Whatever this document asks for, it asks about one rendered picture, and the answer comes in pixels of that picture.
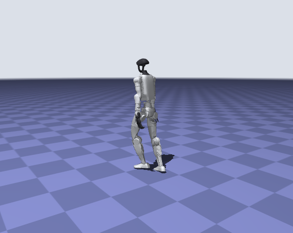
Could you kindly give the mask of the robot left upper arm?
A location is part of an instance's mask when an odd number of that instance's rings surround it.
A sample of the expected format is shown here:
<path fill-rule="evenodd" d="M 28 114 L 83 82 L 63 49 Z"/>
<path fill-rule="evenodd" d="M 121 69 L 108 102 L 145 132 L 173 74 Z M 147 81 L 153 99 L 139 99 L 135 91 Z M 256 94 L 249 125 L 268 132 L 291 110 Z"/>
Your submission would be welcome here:
<path fill-rule="evenodd" d="M 135 84 L 135 91 L 137 92 L 137 95 L 139 95 L 139 98 L 141 99 L 142 98 L 142 92 L 141 92 L 142 76 L 134 78 L 133 82 Z"/>

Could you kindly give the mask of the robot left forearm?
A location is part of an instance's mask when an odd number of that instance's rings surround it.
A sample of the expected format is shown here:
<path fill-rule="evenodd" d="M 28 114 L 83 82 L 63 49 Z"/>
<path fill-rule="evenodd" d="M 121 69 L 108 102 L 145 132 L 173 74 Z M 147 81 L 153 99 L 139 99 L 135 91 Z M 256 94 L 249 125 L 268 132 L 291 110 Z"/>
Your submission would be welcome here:
<path fill-rule="evenodd" d="M 134 96 L 134 99 L 135 99 L 135 116 L 137 117 L 137 113 L 138 112 L 140 113 L 140 110 L 141 110 L 141 101 L 140 101 L 139 95 L 137 94 Z"/>

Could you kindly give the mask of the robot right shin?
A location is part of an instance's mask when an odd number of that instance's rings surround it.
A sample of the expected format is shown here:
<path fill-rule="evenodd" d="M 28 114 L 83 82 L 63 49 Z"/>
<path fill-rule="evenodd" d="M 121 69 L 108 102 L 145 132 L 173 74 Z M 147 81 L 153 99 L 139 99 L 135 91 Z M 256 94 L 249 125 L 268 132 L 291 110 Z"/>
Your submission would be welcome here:
<path fill-rule="evenodd" d="M 161 145 L 160 145 L 160 139 L 159 139 L 159 144 L 158 145 L 152 145 L 152 147 L 153 147 L 154 155 L 156 156 L 156 159 L 157 159 L 158 166 L 159 167 L 161 167 L 161 165 L 163 166 L 163 163 L 162 163 L 162 148 L 161 148 Z"/>

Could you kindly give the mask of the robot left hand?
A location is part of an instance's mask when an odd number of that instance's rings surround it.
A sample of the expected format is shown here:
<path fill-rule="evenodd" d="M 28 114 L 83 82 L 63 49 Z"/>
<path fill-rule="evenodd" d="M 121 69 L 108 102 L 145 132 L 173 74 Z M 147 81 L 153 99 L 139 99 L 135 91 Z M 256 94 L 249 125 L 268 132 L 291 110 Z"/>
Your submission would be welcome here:
<path fill-rule="evenodd" d="M 137 113 L 137 116 L 135 116 L 136 117 L 136 122 L 137 122 L 137 125 L 138 125 L 138 127 L 140 128 L 140 129 L 144 129 L 145 127 L 143 127 L 142 126 L 142 124 L 141 124 L 141 120 L 140 120 L 140 113 L 138 112 Z"/>

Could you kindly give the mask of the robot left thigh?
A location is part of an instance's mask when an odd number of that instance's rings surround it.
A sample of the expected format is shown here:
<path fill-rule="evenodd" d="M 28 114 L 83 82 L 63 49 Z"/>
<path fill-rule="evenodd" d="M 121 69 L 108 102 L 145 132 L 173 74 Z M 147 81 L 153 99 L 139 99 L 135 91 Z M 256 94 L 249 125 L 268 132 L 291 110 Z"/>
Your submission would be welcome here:
<path fill-rule="evenodd" d="M 147 113 L 145 111 L 141 111 L 141 117 L 140 120 L 141 122 L 143 122 L 146 118 Z M 140 140 L 140 143 L 142 142 L 142 138 L 140 136 L 138 136 L 138 132 L 139 132 L 140 128 L 137 125 L 136 122 L 136 117 L 134 115 L 132 123 L 131 123 L 131 136 L 132 136 L 132 140 L 134 140 L 135 138 L 138 138 Z"/>

